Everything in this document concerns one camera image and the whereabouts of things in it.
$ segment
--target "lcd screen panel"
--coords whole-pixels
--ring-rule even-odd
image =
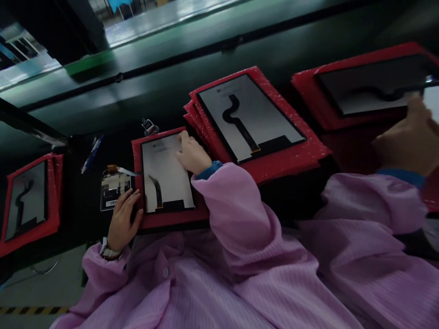
[[[316,74],[315,78],[341,116],[407,106],[414,91],[434,73],[434,63],[416,55]]]
[[[178,134],[142,144],[147,213],[195,209],[189,173],[178,162]]]
[[[306,140],[247,74],[204,90],[197,97],[238,163]]]
[[[431,110],[433,120],[439,123],[439,85],[425,88],[424,90],[425,106]]]
[[[14,178],[5,241],[47,219],[46,161]]]

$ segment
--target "hand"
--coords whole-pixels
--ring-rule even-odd
[[[177,159],[184,169],[199,175],[212,165],[206,151],[194,137],[189,137],[186,130],[178,135],[178,139],[182,143],[182,151],[177,152]]]
[[[122,194],[113,211],[113,218],[111,219],[110,230],[108,231],[107,247],[113,251],[122,251],[125,246],[134,238],[139,228],[143,216],[143,209],[137,211],[134,223],[131,225],[130,217],[133,211],[133,205],[140,198],[139,190],[133,192],[129,189]]]
[[[378,136],[373,146],[383,168],[427,177],[439,166],[439,126],[418,93],[408,103],[407,118]]]

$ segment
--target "pink sleeve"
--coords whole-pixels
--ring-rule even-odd
[[[297,239],[282,236],[252,177],[225,164],[193,180],[210,210],[210,226],[236,275],[234,292],[277,328],[361,328],[317,277],[317,260]]]
[[[99,253],[102,244],[91,246],[82,259],[82,266],[88,276],[88,282],[81,300],[69,313],[60,316],[51,326],[51,329],[79,327],[107,298],[122,289],[128,275],[124,270],[130,257],[128,247],[118,260],[107,261]]]
[[[322,273],[384,328],[439,328],[439,270],[392,236],[422,227],[418,189],[391,176],[337,174],[322,197],[327,205],[300,224]]]

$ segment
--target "pen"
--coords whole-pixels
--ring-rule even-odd
[[[91,149],[90,155],[88,156],[86,162],[82,166],[81,174],[85,173],[87,169],[90,168],[91,163],[93,162],[93,159],[95,158],[97,149],[99,148],[99,145],[101,145],[102,139],[104,138],[104,135],[101,135],[100,138],[96,141],[95,145]]]

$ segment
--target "wristwatch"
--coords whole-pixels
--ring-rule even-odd
[[[123,251],[114,251],[111,250],[109,248],[107,248],[107,238],[103,238],[102,239],[102,248],[101,248],[101,252],[99,253],[102,258],[105,258],[106,260],[116,260],[116,259],[120,259],[122,257],[122,253]]]

